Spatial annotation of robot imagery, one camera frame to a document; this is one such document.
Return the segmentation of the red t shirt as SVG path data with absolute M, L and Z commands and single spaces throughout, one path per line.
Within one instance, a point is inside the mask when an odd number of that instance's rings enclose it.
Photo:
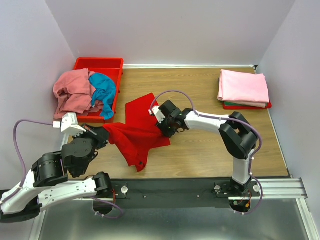
M 125 105 L 125 123 L 104 124 L 109 132 L 109 143 L 116 145 L 128 166 L 137 172 L 145 169 L 151 149 L 171 145 L 170 138 L 156 126 L 157 119 L 149 114 L 153 93 L 137 98 Z

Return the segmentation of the dusty pink t shirt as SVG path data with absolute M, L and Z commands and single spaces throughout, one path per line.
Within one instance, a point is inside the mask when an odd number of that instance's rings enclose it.
M 89 78 L 93 75 L 94 72 L 87 68 L 67 71 L 61 75 L 53 86 L 53 94 L 58 101 L 53 115 L 55 120 L 61 119 L 67 113 L 87 116 L 102 110 L 103 103 L 92 100 L 96 88 Z

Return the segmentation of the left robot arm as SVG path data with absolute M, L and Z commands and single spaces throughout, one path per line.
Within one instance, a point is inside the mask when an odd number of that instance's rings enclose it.
M 99 172 L 87 180 L 60 186 L 68 176 L 84 175 L 89 164 L 104 148 L 110 133 L 104 127 L 71 124 L 61 126 L 61 132 L 71 136 L 72 142 L 60 151 L 44 154 L 31 167 L 23 180 L 11 190 L 0 192 L 0 222 L 11 224 L 36 218 L 46 209 L 66 201 L 86 197 L 107 197 L 113 191 L 110 177 Z

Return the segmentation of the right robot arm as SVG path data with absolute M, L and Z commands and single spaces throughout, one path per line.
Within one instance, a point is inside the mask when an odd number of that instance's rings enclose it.
M 180 110 L 170 100 L 160 106 L 153 106 L 149 113 L 155 116 L 156 126 L 162 134 L 169 138 L 180 130 L 203 130 L 220 135 L 233 158 L 233 173 L 226 192 L 242 196 L 249 191 L 252 161 L 257 142 L 261 138 L 241 113 L 214 115 L 192 108 Z

